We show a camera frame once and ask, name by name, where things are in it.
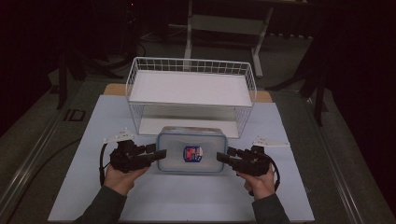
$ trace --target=floor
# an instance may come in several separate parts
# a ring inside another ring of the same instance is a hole
[[[192,58],[251,63],[249,48],[214,47],[199,43],[205,36],[197,36]],[[167,42],[147,34],[140,42],[138,54],[182,58],[183,38],[183,29],[175,29]],[[309,45],[310,39],[300,37],[266,37],[260,52],[264,77],[256,79],[258,89],[265,90],[292,77]],[[58,96],[48,92],[0,139],[0,148],[8,148],[0,152],[3,194],[0,207],[6,205],[1,210],[0,223],[48,223],[50,209],[97,97],[108,83],[124,83],[129,66],[114,70],[124,79],[103,77],[90,68],[87,71],[89,75],[83,82],[69,77],[68,101],[63,109],[55,109]],[[319,127],[313,120],[310,103],[315,97],[301,98],[298,94],[301,84],[270,93],[293,146],[316,218],[314,223],[396,223],[332,100],[332,93],[325,92],[323,126]],[[73,111],[84,117],[71,119]]]

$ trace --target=sleeve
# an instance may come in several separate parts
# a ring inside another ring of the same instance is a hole
[[[126,198],[126,196],[120,195],[115,190],[102,186],[84,214],[73,223],[118,223]]]
[[[253,202],[252,206],[258,224],[290,223],[285,209],[276,194]]]

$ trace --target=white wire basket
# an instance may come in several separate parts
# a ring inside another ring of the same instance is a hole
[[[126,83],[138,134],[181,126],[239,138],[256,94],[251,66],[240,62],[136,57]]]

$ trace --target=hand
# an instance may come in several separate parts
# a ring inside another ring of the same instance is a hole
[[[270,195],[275,194],[275,183],[274,183],[274,171],[272,164],[266,175],[252,176],[236,172],[237,175],[241,176],[246,180],[245,189],[254,193],[254,200],[259,200]]]
[[[125,174],[119,170],[115,170],[111,165],[108,165],[104,185],[126,196],[129,190],[134,187],[134,181],[148,169],[149,167],[145,167]]]

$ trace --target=white table surface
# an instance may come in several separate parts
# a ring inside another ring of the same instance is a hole
[[[131,113],[124,96],[102,95],[52,207],[49,221],[72,221],[81,216],[100,189],[99,155],[103,139],[124,128],[134,133]],[[288,142],[275,103],[256,103],[240,139],[230,147],[250,148],[256,137]],[[136,135],[137,145],[154,143],[156,136]],[[117,144],[106,148],[105,162]],[[278,166],[281,183],[277,195],[291,221],[313,221],[290,147],[266,147]],[[254,220],[253,198],[244,180],[230,166],[216,175],[170,175],[152,164],[130,191],[120,221],[126,222],[249,222]]]

